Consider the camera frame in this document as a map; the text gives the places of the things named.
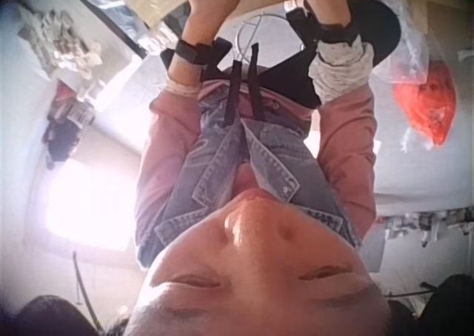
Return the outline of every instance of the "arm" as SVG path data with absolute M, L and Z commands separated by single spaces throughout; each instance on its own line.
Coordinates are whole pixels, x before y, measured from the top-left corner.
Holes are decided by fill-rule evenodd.
M 321 24 L 350 23 L 346 0 L 307 0 Z M 323 105 L 318 162 L 341 200 L 355 231 L 363 238 L 375 218 L 373 195 L 376 121 L 368 87 L 373 49 L 360 37 L 352 46 L 318 44 L 310 77 Z
M 240 0 L 190 0 L 192 11 L 182 38 L 212 44 Z M 184 159 L 199 136 L 197 95 L 201 67 L 174 56 L 166 88 L 150 105 L 153 122 L 142 154 L 136 196 L 136 244 L 150 234 L 178 180 Z

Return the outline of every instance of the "red object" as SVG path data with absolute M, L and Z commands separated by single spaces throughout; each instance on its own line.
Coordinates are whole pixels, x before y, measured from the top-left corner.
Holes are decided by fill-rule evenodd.
M 456 111 L 456 94 L 443 61 L 431 61 L 426 84 L 394 84 L 393 94 L 411 125 L 442 145 Z

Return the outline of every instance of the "sunlight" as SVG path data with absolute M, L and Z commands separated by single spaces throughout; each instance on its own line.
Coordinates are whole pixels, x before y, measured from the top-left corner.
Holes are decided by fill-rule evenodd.
M 319 141 L 321 140 L 321 133 L 319 131 L 310 131 L 310 134 L 308 135 L 307 139 L 304 140 L 304 144 L 306 147 L 311 151 L 313 154 L 313 157 L 318 156 L 319 152 Z M 380 151 L 380 148 L 382 146 L 382 143 L 378 140 L 373 141 L 373 153 L 376 155 Z
M 46 225 L 77 243 L 124 251 L 132 238 L 134 200 L 132 181 L 69 160 L 51 185 Z

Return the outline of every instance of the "wrist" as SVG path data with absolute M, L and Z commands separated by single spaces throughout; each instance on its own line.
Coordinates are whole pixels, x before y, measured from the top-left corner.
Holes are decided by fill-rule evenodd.
M 222 21 L 212 19 L 209 16 L 191 13 L 184 26 L 182 39 L 191 45 L 211 45 L 222 24 Z

